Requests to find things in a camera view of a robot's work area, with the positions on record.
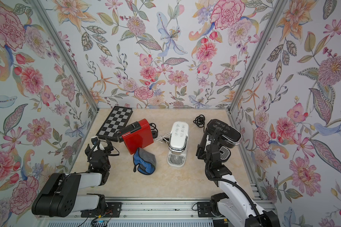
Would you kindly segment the black coffee machine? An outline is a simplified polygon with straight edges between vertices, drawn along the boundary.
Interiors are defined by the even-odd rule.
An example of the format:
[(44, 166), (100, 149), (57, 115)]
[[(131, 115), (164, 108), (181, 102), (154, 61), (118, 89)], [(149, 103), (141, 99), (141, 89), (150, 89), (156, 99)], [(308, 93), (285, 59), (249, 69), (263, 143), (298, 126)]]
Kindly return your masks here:
[(219, 145), (217, 147), (220, 151), (221, 162), (224, 163), (229, 160), (231, 156), (231, 149), (241, 143), (242, 134), (227, 123), (218, 119), (212, 119), (207, 124), (206, 131), (202, 139), (202, 141), (205, 142), (205, 146), (211, 143), (212, 136), (216, 129), (219, 129), (217, 139)]

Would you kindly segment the white coffee machine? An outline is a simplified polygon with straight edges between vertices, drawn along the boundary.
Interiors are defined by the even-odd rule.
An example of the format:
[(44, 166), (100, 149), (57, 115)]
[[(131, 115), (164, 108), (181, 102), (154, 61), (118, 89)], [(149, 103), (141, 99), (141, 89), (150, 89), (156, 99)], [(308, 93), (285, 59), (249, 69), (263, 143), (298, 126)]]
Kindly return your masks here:
[(182, 168), (185, 165), (189, 141), (189, 125), (186, 122), (177, 121), (173, 124), (168, 143), (167, 163), (174, 168)]

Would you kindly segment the grey cleaning cloth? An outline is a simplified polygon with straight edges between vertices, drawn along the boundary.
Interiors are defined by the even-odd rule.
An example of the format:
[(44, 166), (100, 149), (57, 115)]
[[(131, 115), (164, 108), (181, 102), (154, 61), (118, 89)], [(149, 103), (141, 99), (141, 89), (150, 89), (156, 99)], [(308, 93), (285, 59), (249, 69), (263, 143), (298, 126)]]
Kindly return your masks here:
[(151, 175), (156, 170), (155, 155), (147, 152), (143, 148), (138, 148), (133, 155), (134, 169), (133, 172), (138, 171), (143, 175)]

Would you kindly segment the red coffee machine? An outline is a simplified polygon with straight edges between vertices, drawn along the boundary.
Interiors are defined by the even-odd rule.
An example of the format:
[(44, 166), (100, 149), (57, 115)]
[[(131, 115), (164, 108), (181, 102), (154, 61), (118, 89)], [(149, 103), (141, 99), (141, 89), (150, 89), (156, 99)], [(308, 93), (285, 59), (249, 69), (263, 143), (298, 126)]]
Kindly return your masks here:
[(116, 132), (118, 142), (123, 142), (131, 155), (138, 148), (145, 148), (153, 143), (150, 124), (146, 119), (134, 122)]

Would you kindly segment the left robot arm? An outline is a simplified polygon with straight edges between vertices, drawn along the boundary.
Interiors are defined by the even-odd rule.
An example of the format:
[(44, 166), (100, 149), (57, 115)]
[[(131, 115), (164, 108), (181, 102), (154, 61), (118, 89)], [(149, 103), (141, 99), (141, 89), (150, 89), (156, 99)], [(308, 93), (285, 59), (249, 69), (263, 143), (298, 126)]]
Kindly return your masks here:
[(80, 189), (102, 186), (109, 177), (109, 156), (113, 148), (89, 148), (85, 150), (88, 170), (72, 174), (51, 174), (45, 186), (34, 200), (31, 211), (34, 215), (67, 217), (72, 212), (84, 211), (103, 216), (110, 211), (102, 194), (79, 195)]

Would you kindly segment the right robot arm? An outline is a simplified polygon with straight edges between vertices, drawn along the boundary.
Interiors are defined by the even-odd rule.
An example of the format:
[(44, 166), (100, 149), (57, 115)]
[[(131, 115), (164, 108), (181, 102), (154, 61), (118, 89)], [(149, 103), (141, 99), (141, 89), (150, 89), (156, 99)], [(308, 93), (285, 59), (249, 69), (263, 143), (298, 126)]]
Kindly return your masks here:
[(219, 139), (206, 136), (198, 149), (204, 151), (205, 175), (223, 192), (213, 195), (210, 200), (212, 212), (224, 216), (235, 227), (279, 227), (278, 216), (258, 205), (237, 183), (232, 172), (221, 162)]

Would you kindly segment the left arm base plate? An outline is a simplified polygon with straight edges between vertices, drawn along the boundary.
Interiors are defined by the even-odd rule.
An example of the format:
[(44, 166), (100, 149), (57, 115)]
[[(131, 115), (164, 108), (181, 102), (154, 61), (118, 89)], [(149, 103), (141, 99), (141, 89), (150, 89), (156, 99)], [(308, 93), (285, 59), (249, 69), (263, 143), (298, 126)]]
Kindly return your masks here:
[(122, 208), (121, 202), (106, 202), (94, 210), (81, 211), (82, 218), (119, 218)]

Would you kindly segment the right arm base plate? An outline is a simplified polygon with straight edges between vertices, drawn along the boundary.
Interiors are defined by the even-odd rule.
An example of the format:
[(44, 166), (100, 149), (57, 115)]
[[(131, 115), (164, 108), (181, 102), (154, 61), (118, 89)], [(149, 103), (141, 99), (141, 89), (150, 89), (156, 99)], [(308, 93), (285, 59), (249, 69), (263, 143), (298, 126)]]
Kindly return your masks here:
[(227, 218), (232, 219), (231, 207), (225, 203), (213, 204), (207, 202), (197, 202), (196, 211), (199, 218)]

